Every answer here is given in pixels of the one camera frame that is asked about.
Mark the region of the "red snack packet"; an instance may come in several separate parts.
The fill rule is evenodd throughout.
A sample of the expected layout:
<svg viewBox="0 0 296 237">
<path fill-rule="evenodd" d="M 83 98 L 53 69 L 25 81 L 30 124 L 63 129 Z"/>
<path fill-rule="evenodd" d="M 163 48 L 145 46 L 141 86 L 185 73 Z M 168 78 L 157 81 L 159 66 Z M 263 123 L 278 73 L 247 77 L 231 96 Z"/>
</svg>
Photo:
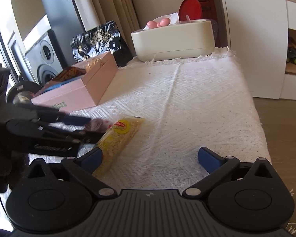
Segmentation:
<svg viewBox="0 0 296 237">
<path fill-rule="evenodd" d="M 62 72 L 53 78 L 53 81 L 64 82 L 73 79 L 78 76 L 82 76 L 86 73 L 85 69 L 81 69 L 74 66 L 66 67 Z"/>
</svg>

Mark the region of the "cream tissue box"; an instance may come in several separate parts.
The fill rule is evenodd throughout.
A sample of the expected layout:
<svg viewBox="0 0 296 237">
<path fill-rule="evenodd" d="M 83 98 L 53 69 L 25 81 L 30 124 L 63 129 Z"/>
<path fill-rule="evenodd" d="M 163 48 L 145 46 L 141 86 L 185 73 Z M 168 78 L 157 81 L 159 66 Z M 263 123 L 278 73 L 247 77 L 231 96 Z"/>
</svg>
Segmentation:
<svg viewBox="0 0 296 237">
<path fill-rule="evenodd" d="M 142 62 L 207 56 L 215 47 L 212 22 L 205 19 L 140 29 L 131 37 L 135 53 Z"/>
</svg>

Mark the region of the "blue snack packet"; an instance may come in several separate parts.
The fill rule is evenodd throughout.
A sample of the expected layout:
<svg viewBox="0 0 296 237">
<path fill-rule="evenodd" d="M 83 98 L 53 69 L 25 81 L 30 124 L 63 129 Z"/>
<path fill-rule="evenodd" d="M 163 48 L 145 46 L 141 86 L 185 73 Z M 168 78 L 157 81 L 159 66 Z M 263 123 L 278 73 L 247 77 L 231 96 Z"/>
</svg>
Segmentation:
<svg viewBox="0 0 296 237">
<path fill-rule="evenodd" d="M 63 82 L 50 81 L 45 86 L 43 86 L 43 88 L 40 91 L 38 91 L 34 95 L 34 97 L 37 97 L 37 96 L 39 96 L 39 95 L 41 95 L 43 93 L 46 93 L 46 92 L 51 91 L 53 89 L 59 88 L 59 87 L 65 85 L 65 84 L 68 84 L 70 82 L 73 82 L 73 81 L 78 80 L 78 79 L 81 79 L 81 78 L 82 78 L 82 75 L 81 76 L 77 76 L 75 78 L 71 78 L 69 80 L 65 80 Z"/>
</svg>

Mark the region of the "pink bow clip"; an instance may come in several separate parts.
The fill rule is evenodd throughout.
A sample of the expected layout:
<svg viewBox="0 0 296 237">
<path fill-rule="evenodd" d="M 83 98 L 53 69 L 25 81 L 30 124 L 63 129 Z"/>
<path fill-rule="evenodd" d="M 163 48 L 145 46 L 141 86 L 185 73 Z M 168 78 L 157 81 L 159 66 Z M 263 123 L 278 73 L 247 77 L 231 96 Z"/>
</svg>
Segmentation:
<svg viewBox="0 0 296 237">
<path fill-rule="evenodd" d="M 159 27 L 165 27 L 165 26 L 168 26 L 169 24 L 170 24 L 170 19 L 163 18 L 160 22 L 156 22 L 156 21 L 147 22 L 147 27 L 148 29 L 154 29 Z"/>
</svg>

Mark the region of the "orange round pastry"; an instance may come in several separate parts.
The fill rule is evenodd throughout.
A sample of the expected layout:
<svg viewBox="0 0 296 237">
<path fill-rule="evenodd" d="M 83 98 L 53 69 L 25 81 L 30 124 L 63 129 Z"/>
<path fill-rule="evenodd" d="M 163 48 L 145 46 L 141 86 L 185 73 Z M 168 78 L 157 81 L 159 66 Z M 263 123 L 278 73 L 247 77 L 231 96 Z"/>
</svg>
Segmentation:
<svg viewBox="0 0 296 237">
<path fill-rule="evenodd" d="M 93 69 L 97 65 L 102 66 L 104 63 L 103 59 L 98 57 L 89 58 L 85 62 L 86 62 L 85 70 L 87 72 Z"/>
</svg>

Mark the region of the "pink cardboard box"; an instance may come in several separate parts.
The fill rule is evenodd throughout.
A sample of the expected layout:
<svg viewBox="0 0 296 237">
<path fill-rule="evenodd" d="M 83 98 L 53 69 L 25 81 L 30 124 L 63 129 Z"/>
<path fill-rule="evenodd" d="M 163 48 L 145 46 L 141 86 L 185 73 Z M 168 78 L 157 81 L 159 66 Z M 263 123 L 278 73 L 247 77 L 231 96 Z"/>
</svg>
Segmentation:
<svg viewBox="0 0 296 237">
<path fill-rule="evenodd" d="M 57 108 L 62 112 L 73 112 L 97 106 L 112 82 L 118 67 L 110 52 L 97 56 L 103 59 L 102 66 L 82 75 L 81 79 L 65 84 L 31 99 L 34 105 Z M 86 62 L 76 64 L 85 69 Z"/>
</svg>

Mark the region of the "brown spiral lollipop packet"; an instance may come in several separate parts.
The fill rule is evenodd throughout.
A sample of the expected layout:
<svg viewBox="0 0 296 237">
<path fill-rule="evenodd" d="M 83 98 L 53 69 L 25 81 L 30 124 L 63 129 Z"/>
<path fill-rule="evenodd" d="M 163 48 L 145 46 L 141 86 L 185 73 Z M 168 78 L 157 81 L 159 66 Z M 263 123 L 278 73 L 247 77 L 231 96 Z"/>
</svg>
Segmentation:
<svg viewBox="0 0 296 237">
<path fill-rule="evenodd" d="M 90 120 L 84 126 L 84 130 L 87 132 L 105 133 L 112 126 L 113 126 L 113 123 L 107 119 L 95 118 Z"/>
</svg>

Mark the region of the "toy truck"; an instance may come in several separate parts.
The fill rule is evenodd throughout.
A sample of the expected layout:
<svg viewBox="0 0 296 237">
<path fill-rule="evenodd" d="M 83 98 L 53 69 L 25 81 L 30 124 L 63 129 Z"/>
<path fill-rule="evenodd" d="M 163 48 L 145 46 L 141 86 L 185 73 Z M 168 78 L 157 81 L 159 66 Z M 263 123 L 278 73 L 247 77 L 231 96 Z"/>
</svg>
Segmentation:
<svg viewBox="0 0 296 237">
<path fill-rule="evenodd" d="M 286 63 L 292 63 L 296 65 L 296 43 L 294 41 L 288 42 Z"/>
</svg>

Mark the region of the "white woven tablecloth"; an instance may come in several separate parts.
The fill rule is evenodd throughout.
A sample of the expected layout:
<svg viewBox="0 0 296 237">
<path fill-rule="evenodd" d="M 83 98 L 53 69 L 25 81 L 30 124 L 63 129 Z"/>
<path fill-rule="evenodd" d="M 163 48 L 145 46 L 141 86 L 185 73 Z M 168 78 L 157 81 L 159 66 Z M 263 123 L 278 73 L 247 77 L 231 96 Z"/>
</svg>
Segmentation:
<svg viewBox="0 0 296 237">
<path fill-rule="evenodd" d="M 118 70 L 99 105 L 75 115 L 144 118 L 101 177 L 115 190 L 185 190 L 207 175 L 198 163 L 203 146 L 243 162 L 270 157 L 242 69 L 228 48 L 192 59 L 133 59 Z"/>
</svg>

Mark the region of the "grey washing machine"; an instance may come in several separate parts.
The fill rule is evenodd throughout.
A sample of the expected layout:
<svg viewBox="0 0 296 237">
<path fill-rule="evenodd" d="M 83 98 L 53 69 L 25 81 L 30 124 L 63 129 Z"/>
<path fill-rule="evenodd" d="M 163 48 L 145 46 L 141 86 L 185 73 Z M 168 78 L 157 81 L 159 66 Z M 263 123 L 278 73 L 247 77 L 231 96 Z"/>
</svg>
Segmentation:
<svg viewBox="0 0 296 237">
<path fill-rule="evenodd" d="M 25 53 L 33 80 L 44 86 L 68 66 L 52 29 L 44 33 Z"/>
</svg>

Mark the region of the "black plum snack bag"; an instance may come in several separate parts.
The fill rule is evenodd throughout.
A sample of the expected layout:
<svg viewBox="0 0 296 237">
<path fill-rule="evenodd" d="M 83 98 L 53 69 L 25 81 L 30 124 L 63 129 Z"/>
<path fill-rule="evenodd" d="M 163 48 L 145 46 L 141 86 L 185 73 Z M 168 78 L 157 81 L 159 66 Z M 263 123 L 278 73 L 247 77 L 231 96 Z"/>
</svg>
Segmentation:
<svg viewBox="0 0 296 237">
<path fill-rule="evenodd" d="M 75 36 L 70 45 L 76 62 L 106 52 L 114 56 L 118 67 L 124 67 L 132 60 L 131 51 L 113 20 Z"/>
</svg>

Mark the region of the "red round chair back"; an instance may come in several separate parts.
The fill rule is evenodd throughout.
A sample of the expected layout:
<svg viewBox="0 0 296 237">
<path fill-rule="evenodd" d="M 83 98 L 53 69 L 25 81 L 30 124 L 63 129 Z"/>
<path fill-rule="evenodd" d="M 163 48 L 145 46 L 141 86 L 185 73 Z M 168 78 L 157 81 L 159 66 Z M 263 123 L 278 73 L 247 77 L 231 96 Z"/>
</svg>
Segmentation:
<svg viewBox="0 0 296 237">
<path fill-rule="evenodd" d="M 203 16 L 202 8 L 198 0 L 184 0 L 179 8 L 179 21 L 198 20 Z"/>
</svg>

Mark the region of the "yellow noodle snack packet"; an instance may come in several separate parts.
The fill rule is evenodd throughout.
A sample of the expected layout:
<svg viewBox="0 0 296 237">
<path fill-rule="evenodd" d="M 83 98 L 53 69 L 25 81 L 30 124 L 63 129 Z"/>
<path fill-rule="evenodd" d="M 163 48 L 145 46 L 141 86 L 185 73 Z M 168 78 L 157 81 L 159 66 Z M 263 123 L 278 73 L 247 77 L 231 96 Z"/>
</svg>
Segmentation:
<svg viewBox="0 0 296 237">
<path fill-rule="evenodd" d="M 97 142 L 96 147 L 102 151 L 102 163 L 92 173 L 95 178 L 102 177 L 117 160 L 121 151 L 138 132 L 144 118 L 122 115 Z"/>
</svg>

